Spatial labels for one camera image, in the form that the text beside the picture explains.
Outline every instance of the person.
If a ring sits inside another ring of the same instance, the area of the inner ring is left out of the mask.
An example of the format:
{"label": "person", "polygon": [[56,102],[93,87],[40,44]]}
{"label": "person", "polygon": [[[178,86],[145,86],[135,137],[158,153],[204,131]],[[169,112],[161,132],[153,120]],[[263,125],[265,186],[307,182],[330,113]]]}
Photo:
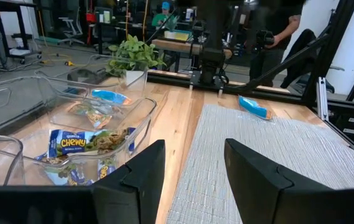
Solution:
{"label": "person", "polygon": [[162,13],[157,14],[152,20],[152,26],[159,27],[161,24],[170,16],[170,3],[163,2],[162,4]]}
{"label": "person", "polygon": [[[260,77],[282,62],[284,51],[290,43],[291,35],[299,28],[303,5],[280,7],[268,14],[266,29],[274,35],[274,43],[255,55],[250,61],[250,80]],[[273,87],[275,76],[262,82],[263,86]]]}

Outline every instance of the potted plant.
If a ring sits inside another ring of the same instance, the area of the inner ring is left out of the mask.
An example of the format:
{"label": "potted plant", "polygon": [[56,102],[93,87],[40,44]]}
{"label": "potted plant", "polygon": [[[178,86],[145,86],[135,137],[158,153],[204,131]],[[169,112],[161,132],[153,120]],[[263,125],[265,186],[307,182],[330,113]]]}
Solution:
{"label": "potted plant", "polygon": [[128,35],[127,41],[122,41],[119,46],[109,46],[113,59],[106,66],[106,71],[114,76],[121,77],[125,75],[126,71],[134,70],[137,61],[145,62],[148,68],[165,65],[163,62],[164,54],[156,58],[159,52],[154,48],[154,44],[147,45],[142,41],[138,41],[136,36]]}
{"label": "potted plant", "polygon": [[164,37],[168,39],[174,39],[175,38],[175,28],[177,27],[179,20],[179,16],[175,16],[173,19],[170,19],[166,24],[165,28],[168,29],[164,31]]}

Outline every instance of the wooden table surface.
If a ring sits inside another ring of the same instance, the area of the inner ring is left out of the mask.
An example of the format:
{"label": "wooden table surface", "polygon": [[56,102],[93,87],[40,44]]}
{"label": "wooden table surface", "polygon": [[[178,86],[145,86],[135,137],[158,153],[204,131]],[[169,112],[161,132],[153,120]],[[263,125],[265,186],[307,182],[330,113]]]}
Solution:
{"label": "wooden table surface", "polygon": [[[171,50],[174,52],[181,52],[181,53],[189,53],[190,52],[190,43],[181,43],[176,41],[170,40],[159,40],[154,39],[152,40],[152,44],[156,45],[156,48],[163,49],[163,50]],[[194,44],[192,47],[192,54],[198,55],[200,53],[201,46],[198,44]],[[224,49],[226,59],[232,57],[232,51],[228,49]]]}
{"label": "wooden table surface", "polygon": [[[190,91],[188,88],[177,86],[147,83],[145,94],[157,101],[150,143],[165,139],[165,175],[156,221],[157,224],[163,224],[167,220],[167,214],[204,104],[235,110],[241,108],[238,104],[238,96],[223,94],[219,98],[213,92]],[[257,102],[271,110],[273,116],[296,119],[327,128],[326,124],[305,106],[269,100],[257,100]]]}

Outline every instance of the gray placemat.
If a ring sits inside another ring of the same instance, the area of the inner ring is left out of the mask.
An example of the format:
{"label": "gray placemat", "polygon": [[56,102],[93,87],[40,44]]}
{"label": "gray placemat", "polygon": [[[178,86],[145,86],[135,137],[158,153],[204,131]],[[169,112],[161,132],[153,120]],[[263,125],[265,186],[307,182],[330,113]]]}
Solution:
{"label": "gray placemat", "polygon": [[226,138],[333,189],[354,188],[354,151],[332,130],[205,105],[167,223],[242,223],[226,176]]}

